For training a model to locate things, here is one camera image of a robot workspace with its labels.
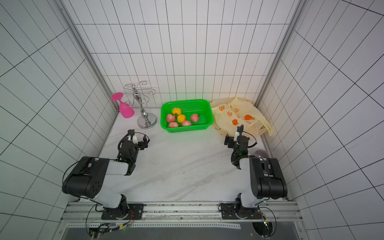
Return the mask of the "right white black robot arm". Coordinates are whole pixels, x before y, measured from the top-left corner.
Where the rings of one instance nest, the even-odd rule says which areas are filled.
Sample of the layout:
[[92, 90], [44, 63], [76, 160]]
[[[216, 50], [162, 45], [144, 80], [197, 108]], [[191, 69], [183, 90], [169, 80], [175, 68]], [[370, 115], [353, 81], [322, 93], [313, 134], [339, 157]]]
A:
[[262, 158], [249, 155], [250, 138], [245, 136], [244, 125], [237, 127], [233, 137], [226, 135], [224, 144], [233, 149], [231, 163], [238, 170], [249, 173], [250, 186], [239, 193], [233, 204], [220, 204], [218, 209], [224, 220], [262, 219], [260, 204], [268, 200], [285, 198], [288, 187], [279, 161], [275, 158]]

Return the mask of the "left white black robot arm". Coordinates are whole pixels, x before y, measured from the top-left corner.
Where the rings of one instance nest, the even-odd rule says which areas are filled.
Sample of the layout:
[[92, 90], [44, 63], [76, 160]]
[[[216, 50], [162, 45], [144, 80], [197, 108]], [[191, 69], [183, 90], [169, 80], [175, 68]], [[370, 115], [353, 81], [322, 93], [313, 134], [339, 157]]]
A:
[[82, 157], [63, 180], [62, 191], [103, 206], [102, 220], [140, 220], [144, 205], [128, 204], [126, 196], [104, 184], [106, 176], [130, 176], [133, 173], [139, 151], [146, 149], [150, 142], [144, 133], [139, 141], [138, 134], [128, 130], [118, 143], [118, 155], [114, 160]]

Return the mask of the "orange yellow fruit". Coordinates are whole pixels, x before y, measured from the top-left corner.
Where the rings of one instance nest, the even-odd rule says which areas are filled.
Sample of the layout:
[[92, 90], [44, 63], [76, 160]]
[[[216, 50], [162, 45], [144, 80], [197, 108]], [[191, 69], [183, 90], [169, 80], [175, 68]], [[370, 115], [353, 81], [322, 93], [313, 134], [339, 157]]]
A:
[[182, 124], [186, 120], [187, 120], [187, 117], [185, 115], [183, 115], [183, 114], [180, 114], [180, 115], [177, 116], [177, 122], [180, 123], [180, 124]]

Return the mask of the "yellow printed plastic bag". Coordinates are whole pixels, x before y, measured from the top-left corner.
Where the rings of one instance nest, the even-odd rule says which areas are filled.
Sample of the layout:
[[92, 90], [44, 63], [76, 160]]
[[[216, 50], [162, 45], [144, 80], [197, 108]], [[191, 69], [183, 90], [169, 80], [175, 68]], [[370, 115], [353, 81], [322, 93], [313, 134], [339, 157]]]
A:
[[246, 132], [255, 137], [264, 133], [268, 133], [269, 136], [274, 134], [270, 123], [249, 99], [223, 98], [214, 100], [210, 105], [214, 116], [213, 125], [223, 136], [233, 137], [241, 125]]

